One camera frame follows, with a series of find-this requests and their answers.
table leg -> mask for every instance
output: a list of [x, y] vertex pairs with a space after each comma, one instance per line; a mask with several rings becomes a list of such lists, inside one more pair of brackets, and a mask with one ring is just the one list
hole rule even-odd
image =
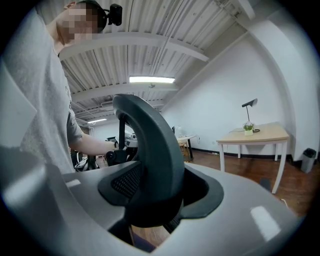
[[238, 158], [241, 158], [241, 146], [238, 145]]
[[219, 150], [220, 150], [220, 171], [225, 171], [225, 154], [224, 154], [224, 145], [219, 144]]
[[189, 147], [189, 152], [190, 152], [190, 161], [192, 161], [194, 159], [194, 155], [192, 154], [190, 139], [188, 139], [188, 147]]
[[278, 161], [278, 144], [274, 144], [274, 161]]
[[277, 192], [282, 174], [284, 173], [286, 156], [287, 156], [287, 144], [288, 144], [287, 141], [282, 144], [280, 166], [279, 166], [278, 174], [276, 176], [276, 180], [272, 189], [272, 194], [275, 194]]

potted plant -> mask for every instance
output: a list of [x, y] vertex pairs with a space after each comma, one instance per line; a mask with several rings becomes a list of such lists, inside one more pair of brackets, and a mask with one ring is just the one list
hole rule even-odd
[[245, 136], [251, 136], [254, 135], [254, 124], [250, 121], [246, 122], [243, 125], [243, 129], [244, 129], [244, 135]]

desk lamp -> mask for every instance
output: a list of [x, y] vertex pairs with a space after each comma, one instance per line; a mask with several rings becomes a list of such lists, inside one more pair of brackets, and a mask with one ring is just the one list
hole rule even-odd
[[[247, 102], [247, 103], [242, 105], [243, 108], [246, 107], [246, 113], [248, 114], [248, 121], [249, 122], [250, 122], [250, 117], [249, 117], [249, 112], [248, 112], [248, 106], [253, 107], [253, 106], [255, 106], [257, 104], [257, 102], [258, 102], [258, 99], [255, 98], [254, 100], [251, 100], [251, 101], [249, 101], [249, 102]], [[259, 129], [254, 129], [253, 132], [257, 133], [257, 132], [260, 132], [260, 130]]]

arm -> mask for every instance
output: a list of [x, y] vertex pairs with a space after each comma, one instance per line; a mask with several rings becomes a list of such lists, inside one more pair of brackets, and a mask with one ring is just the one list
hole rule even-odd
[[108, 151], [115, 149], [111, 141], [101, 141], [90, 135], [83, 134], [75, 143], [69, 144], [70, 148], [89, 156], [105, 155]]

mesh panel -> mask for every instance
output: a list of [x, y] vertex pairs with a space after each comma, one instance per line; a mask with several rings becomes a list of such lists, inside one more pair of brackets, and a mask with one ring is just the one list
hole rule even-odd
[[136, 193], [140, 182], [140, 165], [115, 178], [111, 182], [113, 189], [131, 199]]

